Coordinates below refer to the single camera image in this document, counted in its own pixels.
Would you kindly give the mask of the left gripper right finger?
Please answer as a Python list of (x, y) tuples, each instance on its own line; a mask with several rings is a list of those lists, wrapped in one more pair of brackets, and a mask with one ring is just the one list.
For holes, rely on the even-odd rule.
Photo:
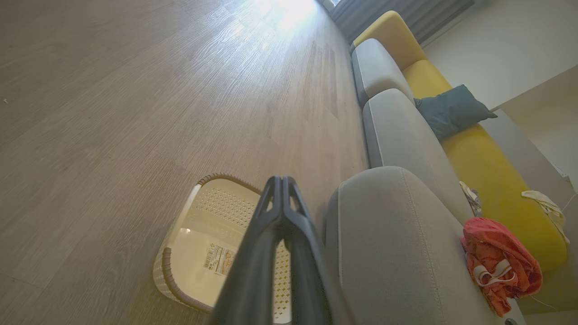
[(326, 258), (296, 181), (282, 179), (282, 227), (290, 252), (293, 325), (354, 325), (355, 319)]

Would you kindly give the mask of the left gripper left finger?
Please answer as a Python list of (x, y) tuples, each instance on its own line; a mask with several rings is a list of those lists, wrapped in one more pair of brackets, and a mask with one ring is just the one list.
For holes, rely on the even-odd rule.
[(276, 250), (283, 237), (281, 194), (281, 177), (271, 177), (210, 315), (211, 325), (273, 323)]

